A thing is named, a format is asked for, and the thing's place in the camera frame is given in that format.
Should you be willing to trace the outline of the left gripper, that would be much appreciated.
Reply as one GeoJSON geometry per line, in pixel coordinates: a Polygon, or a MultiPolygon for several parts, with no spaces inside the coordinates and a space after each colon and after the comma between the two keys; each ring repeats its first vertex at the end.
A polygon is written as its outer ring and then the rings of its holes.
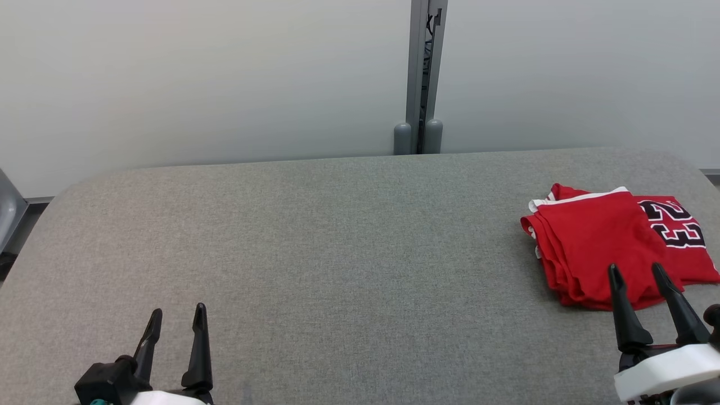
{"type": "MultiPolygon", "coordinates": [[[[159,341],[163,311],[154,309],[134,352],[137,364],[134,377],[139,384],[149,384],[154,361],[155,344],[159,341]]],[[[213,404],[213,366],[209,346],[208,309],[198,303],[193,317],[188,369],[182,375],[182,388],[178,390],[142,389],[130,404],[213,404]]]]}

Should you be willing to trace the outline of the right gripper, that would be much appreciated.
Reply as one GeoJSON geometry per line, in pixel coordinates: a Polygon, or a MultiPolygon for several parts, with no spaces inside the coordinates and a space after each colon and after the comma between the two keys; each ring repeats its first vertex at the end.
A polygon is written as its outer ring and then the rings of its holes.
{"type": "Polygon", "coordinates": [[[719,353],[710,332],[660,263],[651,271],[668,305],[676,344],[653,344],[651,334],[628,300],[627,284],[616,264],[607,269],[615,339],[620,354],[614,387],[625,404],[717,404],[719,353]]]}

